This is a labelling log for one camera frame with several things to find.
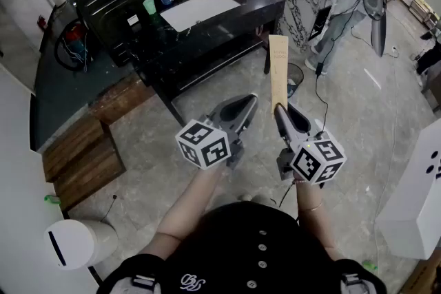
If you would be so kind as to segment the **white rectangular sink basin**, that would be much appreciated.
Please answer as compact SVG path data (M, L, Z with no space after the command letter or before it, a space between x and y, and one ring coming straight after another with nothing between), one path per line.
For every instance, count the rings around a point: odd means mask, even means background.
M160 13L177 32L239 7L235 0L188 0Z

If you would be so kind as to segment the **white box with black holes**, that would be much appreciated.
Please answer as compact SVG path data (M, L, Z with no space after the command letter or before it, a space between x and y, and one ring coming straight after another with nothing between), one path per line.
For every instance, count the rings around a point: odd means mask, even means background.
M420 132L376 224L393 255L430 258L441 238L441 118Z

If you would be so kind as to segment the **tan cosmetic tube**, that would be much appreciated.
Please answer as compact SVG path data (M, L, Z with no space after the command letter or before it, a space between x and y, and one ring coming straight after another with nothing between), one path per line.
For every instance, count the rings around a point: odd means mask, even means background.
M287 36L269 35L272 115L279 103L287 108L288 43Z

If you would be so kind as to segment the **person's black shirt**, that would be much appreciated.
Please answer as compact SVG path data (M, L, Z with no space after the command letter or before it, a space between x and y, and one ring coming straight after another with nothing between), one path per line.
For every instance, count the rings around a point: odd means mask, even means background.
M354 260L333 260L288 214L255 202L206 213L166 260L126 259L96 294L387 294Z

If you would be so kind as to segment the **person's right forearm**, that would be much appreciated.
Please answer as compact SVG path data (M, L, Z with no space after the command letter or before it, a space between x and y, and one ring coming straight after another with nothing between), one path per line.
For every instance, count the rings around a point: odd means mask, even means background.
M332 260L339 260L341 256L336 248L331 224L323 205L320 186L296 181L296 197L300 226L319 240Z

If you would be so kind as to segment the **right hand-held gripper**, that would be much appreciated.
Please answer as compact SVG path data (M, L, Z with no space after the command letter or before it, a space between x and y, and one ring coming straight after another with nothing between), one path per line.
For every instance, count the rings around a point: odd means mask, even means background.
M301 108L288 102L274 108L280 137L287 147L277 157L283 180L299 176L301 181L321 185L336 177L347 161L344 148L332 134L309 135L311 122Z

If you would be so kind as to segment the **black marble vanity table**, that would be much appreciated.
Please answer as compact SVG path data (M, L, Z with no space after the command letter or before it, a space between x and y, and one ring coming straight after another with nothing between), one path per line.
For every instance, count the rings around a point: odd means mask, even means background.
M164 11L185 1L178 0ZM174 99L242 56L260 47L267 49L256 28L267 26L273 34L285 6L285 0L235 1L239 7L182 32L170 26L161 12L140 17L132 65L181 126L186 121Z

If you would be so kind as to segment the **black mesh waste bin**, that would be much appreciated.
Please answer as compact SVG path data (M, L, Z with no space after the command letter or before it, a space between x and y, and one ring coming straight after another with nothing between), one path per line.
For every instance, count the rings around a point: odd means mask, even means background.
M287 66L287 97L291 98L304 80L303 70L294 63Z

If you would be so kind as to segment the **dark green curved counter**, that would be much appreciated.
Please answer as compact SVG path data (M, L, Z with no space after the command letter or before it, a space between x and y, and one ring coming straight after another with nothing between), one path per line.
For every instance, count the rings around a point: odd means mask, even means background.
M33 151L38 151L79 109L133 72L129 63L117 67L101 44L89 38L86 44L93 62L88 64L86 72L71 72L59 65L54 56L55 41L62 29L76 18L76 9L70 3L54 9L40 44L35 96L30 104L30 148Z

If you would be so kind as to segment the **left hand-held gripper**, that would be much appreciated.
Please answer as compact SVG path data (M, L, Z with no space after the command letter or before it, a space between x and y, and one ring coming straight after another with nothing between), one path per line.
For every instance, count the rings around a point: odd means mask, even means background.
M175 135L184 159L202 170L221 162L233 169L244 154L240 135L257 108L257 95L240 95L217 105L209 116L192 119Z

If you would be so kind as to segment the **person's left forearm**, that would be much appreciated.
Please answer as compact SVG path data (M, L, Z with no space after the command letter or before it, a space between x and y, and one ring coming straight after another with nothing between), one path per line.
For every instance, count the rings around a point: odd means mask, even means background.
M144 253L167 259L191 234L204 214L226 168L224 162L207 170L197 171L178 200L161 220Z

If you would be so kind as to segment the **dark wooden step platform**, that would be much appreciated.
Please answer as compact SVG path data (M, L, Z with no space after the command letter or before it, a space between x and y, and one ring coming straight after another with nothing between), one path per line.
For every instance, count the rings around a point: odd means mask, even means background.
M110 86L42 153L45 180L63 212L71 210L126 171L110 125L155 91L133 72Z

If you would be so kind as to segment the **white marble-patterned counter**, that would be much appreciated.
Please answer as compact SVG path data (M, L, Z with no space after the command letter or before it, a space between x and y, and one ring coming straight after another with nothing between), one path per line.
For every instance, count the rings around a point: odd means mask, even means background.
M335 0L285 0L283 15L278 20L276 33L287 36L289 47L299 53L321 39L327 29Z

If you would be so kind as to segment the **white round bin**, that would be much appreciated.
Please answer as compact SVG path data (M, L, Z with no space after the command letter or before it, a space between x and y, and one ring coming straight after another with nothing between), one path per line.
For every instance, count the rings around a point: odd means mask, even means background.
M71 271L102 262L116 251L119 239L108 224L66 219L45 230L44 242L55 266Z

